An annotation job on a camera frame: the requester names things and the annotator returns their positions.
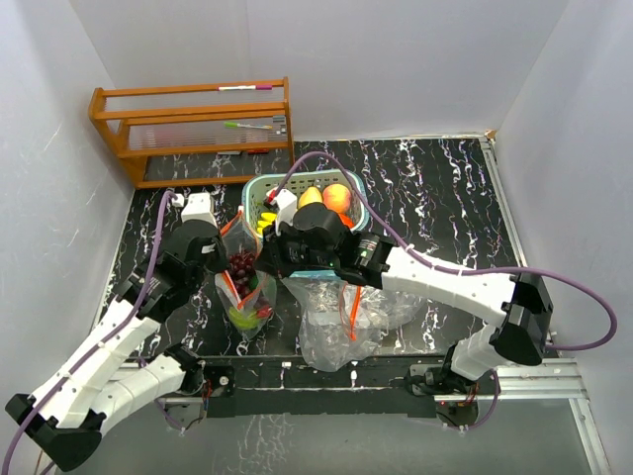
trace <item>wooden shelf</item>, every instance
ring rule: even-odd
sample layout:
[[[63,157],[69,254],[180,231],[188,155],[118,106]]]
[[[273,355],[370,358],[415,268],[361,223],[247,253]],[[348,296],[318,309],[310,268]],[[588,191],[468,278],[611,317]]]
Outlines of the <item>wooden shelf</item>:
[[[271,88],[219,90],[241,85],[269,85]],[[288,166],[292,166],[295,158],[289,97],[287,77],[138,89],[97,88],[88,115],[137,189],[245,183],[251,175],[157,181],[145,181],[144,175],[147,160],[152,156],[252,149],[287,148]],[[248,98],[254,100],[239,102]],[[116,101],[115,106],[109,101]],[[230,128],[220,121],[272,129]]]

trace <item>white panel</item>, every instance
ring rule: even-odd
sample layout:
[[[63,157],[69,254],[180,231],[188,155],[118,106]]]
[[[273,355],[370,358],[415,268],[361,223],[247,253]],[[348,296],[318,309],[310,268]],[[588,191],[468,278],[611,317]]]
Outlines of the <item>white panel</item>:
[[[290,77],[301,140],[498,128],[567,4],[247,1],[253,78]]]
[[[249,78],[245,0],[70,3],[117,87]]]
[[[117,87],[290,77],[299,140],[498,128],[568,0],[70,0]]]
[[[633,4],[570,3],[498,135],[505,191],[528,260],[581,280],[612,303],[618,335],[576,353],[607,456],[631,473],[633,414]],[[559,341],[606,332],[602,309],[549,284]]]
[[[86,336],[132,187],[88,121],[111,87],[66,0],[0,0],[0,401],[30,393]],[[2,417],[0,446],[17,425]],[[33,473],[23,441],[11,473]]]

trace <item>plastic bag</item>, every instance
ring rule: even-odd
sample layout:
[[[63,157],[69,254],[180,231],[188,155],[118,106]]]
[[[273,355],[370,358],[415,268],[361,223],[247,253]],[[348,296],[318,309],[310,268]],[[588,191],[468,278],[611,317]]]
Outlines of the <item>plastic bag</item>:
[[[241,207],[221,234],[230,268],[216,274],[218,295],[230,322],[246,339],[251,339],[273,316],[277,284],[268,274],[253,270],[261,242]]]
[[[337,278],[291,277],[283,283],[302,307],[299,343],[304,360],[321,371],[336,371],[374,354],[385,331],[413,320],[425,301]]]

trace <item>pen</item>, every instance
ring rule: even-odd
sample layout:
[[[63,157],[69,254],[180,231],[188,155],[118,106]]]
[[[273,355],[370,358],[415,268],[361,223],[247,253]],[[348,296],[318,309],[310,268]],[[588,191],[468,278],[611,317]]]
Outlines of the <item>pen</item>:
[[[273,88],[270,84],[257,84],[252,86],[222,86],[219,91],[270,91]]]
[[[273,126],[253,126],[252,124],[238,124],[237,122],[225,122],[225,127],[241,128],[241,129],[262,129],[264,131],[272,131]]]

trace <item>black marble surface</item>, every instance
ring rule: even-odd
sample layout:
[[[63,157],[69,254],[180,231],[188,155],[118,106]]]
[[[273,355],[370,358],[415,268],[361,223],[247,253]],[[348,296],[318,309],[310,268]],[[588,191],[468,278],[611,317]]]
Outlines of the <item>black marble surface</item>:
[[[297,156],[323,150],[333,154],[364,181],[369,202],[386,221],[420,251],[476,268],[514,265],[516,260],[502,221],[494,187],[478,140],[389,140],[297,142]],[[148,167],[151,179],[242,174],[242,166],[257,173],[284,172],[284,151],[233,161],[193,155],[156,158]],[[308,170],[329,169],[324,158]],[[236,213],[241,185],[179,188],[185,194],[210,191],[216,200],[220,225]],[[157,208],[163,190],[136,191],[121,241],[109,289],[127,276],[151,247]],[[170,208],[165,235],[178,226]],[[371,229],[380,231],[373,224]],[[298,354],[300,309],[278,285],[274,318],[252,341],[245,341],[227,320],[213,279],[149,338],[141,354],[152,356],[184,342],[201,356]],[[383,354],[441,354],[457,339],[481,328],[481,321],[449,306],[428,301],[415,319],[387,334]]]

